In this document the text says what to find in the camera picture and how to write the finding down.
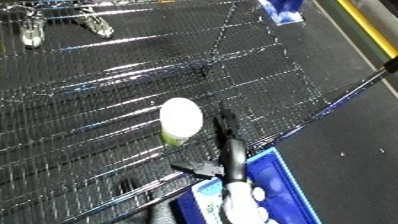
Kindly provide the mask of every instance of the blue bin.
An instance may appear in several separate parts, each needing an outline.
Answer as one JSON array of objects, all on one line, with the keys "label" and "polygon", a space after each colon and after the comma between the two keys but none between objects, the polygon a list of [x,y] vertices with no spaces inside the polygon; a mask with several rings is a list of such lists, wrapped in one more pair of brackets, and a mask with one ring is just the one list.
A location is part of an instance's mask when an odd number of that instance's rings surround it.
[{"label": "blue bin", "polygon": [[[266,192],[260,206],[280,224],[321,223],[275,148],[248,160],[248,176]],[[221,223],[222,183],[218,178],[202,181],[184,193],[177,203],[186,223]]]}]

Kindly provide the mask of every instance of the blue box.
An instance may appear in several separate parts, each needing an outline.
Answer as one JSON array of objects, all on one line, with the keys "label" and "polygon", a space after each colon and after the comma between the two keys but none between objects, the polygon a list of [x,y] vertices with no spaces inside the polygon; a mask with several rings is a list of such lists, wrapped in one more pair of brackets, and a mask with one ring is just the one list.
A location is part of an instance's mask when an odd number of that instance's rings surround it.
[{"label": "blue box", "polygon": [[[250,180],[266,192],[259,205],[279,224],[321,223],[307,198],[290,173],[281,155],[270,148],[248,160]],[[222,183],[218,178],[205,180],[184,193],[177,203],[186,223],[221,223]]]}]

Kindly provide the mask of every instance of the wire rack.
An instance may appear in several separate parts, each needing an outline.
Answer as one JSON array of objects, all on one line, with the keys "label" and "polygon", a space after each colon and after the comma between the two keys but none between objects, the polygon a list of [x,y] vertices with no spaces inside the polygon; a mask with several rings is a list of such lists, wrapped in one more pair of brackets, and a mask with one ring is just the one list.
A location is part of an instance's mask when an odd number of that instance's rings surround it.
[{"label": "wire rack", "polygon": [[[196,181],[170,162],[219,155],[221,101],[248,144],[326,103],[255,1],[92,3],[111,40],[73,24],[76,5],[44,6],[38,49],[20,41],[23,12],[1,17],[0,223],[143,223],[145,208]],[[160,137],[159,108],[173,97],[205,118],[178,148]]]}]

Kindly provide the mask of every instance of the yellow stripe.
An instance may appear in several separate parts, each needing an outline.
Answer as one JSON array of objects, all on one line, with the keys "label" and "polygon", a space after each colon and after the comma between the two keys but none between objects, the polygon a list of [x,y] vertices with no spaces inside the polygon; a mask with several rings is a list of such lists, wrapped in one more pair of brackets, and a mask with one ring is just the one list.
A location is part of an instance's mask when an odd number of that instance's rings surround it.
[{"label": "yellow stripe", "polygon": [[373,40],[390,56],[394,58],[398,51],[384,38],[384,36],[365,18],[365,16],[350,2],[337,0],[341,6],[359,23],[359,25],[373,38]]}]

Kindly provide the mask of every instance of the white object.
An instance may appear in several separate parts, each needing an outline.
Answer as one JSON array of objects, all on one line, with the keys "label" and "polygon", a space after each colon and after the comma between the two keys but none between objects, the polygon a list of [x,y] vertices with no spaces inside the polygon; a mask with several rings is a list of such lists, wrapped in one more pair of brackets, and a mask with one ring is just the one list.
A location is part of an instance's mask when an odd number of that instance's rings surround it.
[{"label": "white object", "polygon": [[269,219],[268,222],[266,222],[267,224],[279,224],[279,222],[273,220],[273,219]]},{"label": "white object", "polygon": [[202,128],[203,114],[191,100],[172,98],[160,109],[160,123],[165,142],[180,146]]},{"label": "white object", "polygon": [[253,198],[258,202],[265,200],[265,191],[260,187],[255,187],[252,194]]},{"label": "white object", "polygon": [[266,222],[269,219],[269,213],[267,211],[267,209],[265,209],[264,207],[258,207],[257,209],[258,214],[260,215],[261,219],[263,220],[263,222]]},{"label": "white object", "polygon": [[222,207],[230,223],[264,224],[263,217],[259,213],[259,206],[253,199],[252,188],[248,183],[233,182],[227,184],[225,188],[228,190],[228,195]]}]

